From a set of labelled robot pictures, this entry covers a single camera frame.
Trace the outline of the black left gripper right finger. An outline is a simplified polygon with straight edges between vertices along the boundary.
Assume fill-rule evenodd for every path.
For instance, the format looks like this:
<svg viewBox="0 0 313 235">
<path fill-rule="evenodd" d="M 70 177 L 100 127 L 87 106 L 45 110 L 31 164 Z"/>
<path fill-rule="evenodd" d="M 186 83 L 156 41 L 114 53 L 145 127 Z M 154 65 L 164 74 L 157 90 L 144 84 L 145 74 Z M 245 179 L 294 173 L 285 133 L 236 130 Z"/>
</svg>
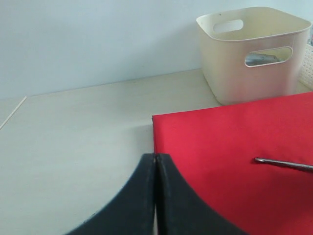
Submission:
<svg viewBox="0 0 313 235">
<path fill-rule="evenodd" d="M 156 222 L 159 235 L 245 235 L 207 205 L 168 154 L 156 155 Z"/>
</svg>

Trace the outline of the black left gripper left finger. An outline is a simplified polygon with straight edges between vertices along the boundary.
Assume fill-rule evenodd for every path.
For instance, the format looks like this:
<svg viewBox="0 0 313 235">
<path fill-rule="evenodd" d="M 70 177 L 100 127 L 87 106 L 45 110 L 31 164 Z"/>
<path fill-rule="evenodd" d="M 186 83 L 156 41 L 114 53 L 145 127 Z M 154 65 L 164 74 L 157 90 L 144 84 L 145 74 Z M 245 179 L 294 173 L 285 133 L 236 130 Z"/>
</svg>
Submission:
<svg viewBox="0 0 313 235">
<path fill-rule="evenodd" d="M 156 157 L 143 154 L 119 193 L 69 235 L 152 235 Z"/>
</svg>

